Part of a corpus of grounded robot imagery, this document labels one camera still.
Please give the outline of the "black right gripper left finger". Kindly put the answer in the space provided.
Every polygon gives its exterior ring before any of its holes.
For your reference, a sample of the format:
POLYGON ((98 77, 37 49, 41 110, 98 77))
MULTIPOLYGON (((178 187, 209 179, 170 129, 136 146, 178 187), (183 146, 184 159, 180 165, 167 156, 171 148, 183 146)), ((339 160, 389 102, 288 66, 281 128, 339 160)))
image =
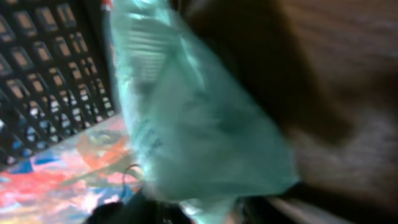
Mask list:
POLYGON ((96 207, 83 224, 192 224, 174 204, 150 200, 138 191, 127 203, 111 202, 96 207))

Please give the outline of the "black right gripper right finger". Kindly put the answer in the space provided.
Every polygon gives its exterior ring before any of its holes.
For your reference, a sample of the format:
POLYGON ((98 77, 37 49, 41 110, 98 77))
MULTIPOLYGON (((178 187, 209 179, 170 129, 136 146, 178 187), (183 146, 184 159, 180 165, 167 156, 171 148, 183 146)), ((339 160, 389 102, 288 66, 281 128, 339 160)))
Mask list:
POLYGON ((243 223, 352 224, 316 205, 282 197, 242 199, 243 223))

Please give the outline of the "teal white wipes packet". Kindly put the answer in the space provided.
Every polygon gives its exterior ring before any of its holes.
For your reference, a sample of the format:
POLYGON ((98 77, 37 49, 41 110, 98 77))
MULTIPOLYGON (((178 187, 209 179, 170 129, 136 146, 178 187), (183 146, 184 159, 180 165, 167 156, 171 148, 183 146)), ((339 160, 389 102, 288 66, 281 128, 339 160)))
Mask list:
POLYGON ((224 223, 237 199, 280 195, 299 181, 276 124, 167 1, 117 0, 110 29, 149 195, 197 223, 224 223))

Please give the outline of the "red white snack packet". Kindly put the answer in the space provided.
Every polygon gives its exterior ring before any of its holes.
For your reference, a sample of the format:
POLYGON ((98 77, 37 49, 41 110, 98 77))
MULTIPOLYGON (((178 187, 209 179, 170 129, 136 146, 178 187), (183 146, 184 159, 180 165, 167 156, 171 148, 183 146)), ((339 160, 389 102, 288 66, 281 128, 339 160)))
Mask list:
POLYGON ((1 171, 1 223, 83 223, 139 190, 120 115, 1 171))

